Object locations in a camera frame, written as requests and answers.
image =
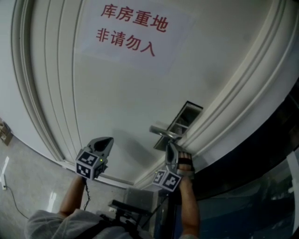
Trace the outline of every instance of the white wall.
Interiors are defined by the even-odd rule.
[[[15,0],[0,1],[0,117],[29,147],[54,160],[37,133],[22,101],[11,54],[11,25]]]

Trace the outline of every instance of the red chinese text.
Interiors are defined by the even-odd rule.
[[[101,16],[106,16],[108,18],[115,17],[120,21],[130,21],[131,18],[134,16],[134,10],[129,7],[121,7],[118,14],[116,14],[116,10],[118,6],[114,6],[113,4],[105,5],[104,11]],[[132,21],[135,24],[148,27],[154,26],[160,32],[166,32],[168,22],[167,17],[160,17],[156,15],[156,17],[152,17],[151,12],[145,12],[142,10],[138,10],[135,12],[137,16],[133,18]]]
[[[98,30],[97,38],[99,39],[99,42],[104,42],[105,40],[109,40],[109,31],[107,31],[106,28],[102,28],[101,30]],[[139,47],[141,45],[141,40],[134,37],[134,35],[131,35],[128,39],[126,39],[126,34],[123,32],[116,32],[113,31],[113,33],[110,35],[111,38],[111,44],[115,46],[122,47],[125,45],[128,49],[131,50],[139,50]],[[140,52],[149,51],[152,56],[155,56],[153,45],[151,42],[149,42],[147,45],[144,45],[144,49],[140,50]]]

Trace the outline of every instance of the person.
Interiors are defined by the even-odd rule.
[[[192,160],[190,154],[181,153],[180,158]],[[181,170],[191,170],[188,164],[179,165]],[[80,210],[84,192],[84,179],[76,176],[68,189],[58,213],[39,210],[28,220],[25,228],[27,239],[75,239],[90,228],[101,226],[104,221],[99,215]],[[197,239],[199,236],[199,208],[192,189],[192,182],[183,177],[179,185],[182,197],[183,233],[180,239]],[[138,238],[153,239],[138,228]],[[94,239],[132,239],[131,234],[121,226],[104,227]]]

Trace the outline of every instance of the wrist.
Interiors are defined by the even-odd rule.
[[[180,190],[189,190],[192,189],[192,182],[189,177],[183,177],[181,179],[180,185],[179,185]]]

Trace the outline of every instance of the glass panel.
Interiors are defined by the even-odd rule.
[[[294,193],[287,160],[242,187],[199,201],[200,239],[288,239]],[[182,233],[178,206],[175,239]]]

